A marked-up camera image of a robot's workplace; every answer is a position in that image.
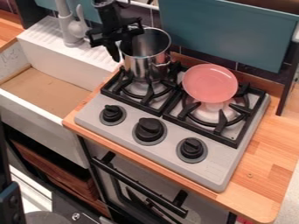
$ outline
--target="tile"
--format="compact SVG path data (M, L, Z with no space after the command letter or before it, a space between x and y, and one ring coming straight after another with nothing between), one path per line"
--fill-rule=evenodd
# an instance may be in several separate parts
M290 65L288 65L288 64L282 64L280 73L272 73L272 72L269 72L266 70L259 69L254 66L247 66L247 65L239 63L237 70L242 73L252 74L255 76L259 76L263 79L267 79L267 80L271 80L271 81L275 81L275 82L283 84L288 79L286 72L289 69L289 67L290 67Z
M152 19L152 26L153 27L162 29L160 11L159 10L151 10L151 19Z
M197 51L193 51L187 48L182 47L182 54L199 59L199 60L204 60L216 65L220 65L223 67L227 67L230 69L235 69L236 67L236 62L229 60L229 59L222 59L220 57L216 57L216 56L212 56L210 54L207 53L203 53L203 52L197 52Z
M143 25L152 26L152 20L150 17L150 9L137 5L130 5L128 8L122 10L122 16L125 18L142 18Z
M171 45L170 46L170 51L175 52L175 53L179 53L179 46L178 45Z

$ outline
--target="stainless steel pot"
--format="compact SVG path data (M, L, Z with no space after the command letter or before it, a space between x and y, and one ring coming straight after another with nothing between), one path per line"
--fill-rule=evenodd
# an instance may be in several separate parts
M160 81L168 72L170 44L170 35L156 28L145 28L144 34L133 37L131 43L122 41L126 71L133 74L135 81Z

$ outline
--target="pink plate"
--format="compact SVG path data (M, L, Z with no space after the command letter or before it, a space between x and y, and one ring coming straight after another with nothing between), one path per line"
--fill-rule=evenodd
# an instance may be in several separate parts
M225 102L238 90L238 81L228 69L213 64L190 68L183 78L184 90L200 102Z

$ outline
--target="oven door handle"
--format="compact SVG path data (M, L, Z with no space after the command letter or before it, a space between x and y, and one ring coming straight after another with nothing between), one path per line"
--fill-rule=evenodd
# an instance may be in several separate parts
M151 200L154 200L156 203L172 211L174 214L177 214L182 218L185 218L187 216L188 211L181 207L184 204L185 199L188 197L187 192L180 191L177 194L177 197L171 202L165 197L163 197L162 195L153 192L148 187L140 184L138 181L133 180L131 177L128 177L126 174L117 171L115 168L111 167L109 164L114 157L115 154L110 151L106 154L106 156L104 156L102 160L98 159L97 157L93 157L91 162L93 165L102 169L103 171L113 176L114 178L119 179L121 182L132 187L133 189L142 193L143 195L150 198Z

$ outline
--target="faucet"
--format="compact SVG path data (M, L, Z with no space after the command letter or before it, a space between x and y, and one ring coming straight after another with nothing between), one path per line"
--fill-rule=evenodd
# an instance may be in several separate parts
M86 32L89 30L83 15L81 4L77 5L76 12L80 21L76 21L73 12L69 10L66 0L55 0L59 12L59 24L66 46L75 47L84 42Z

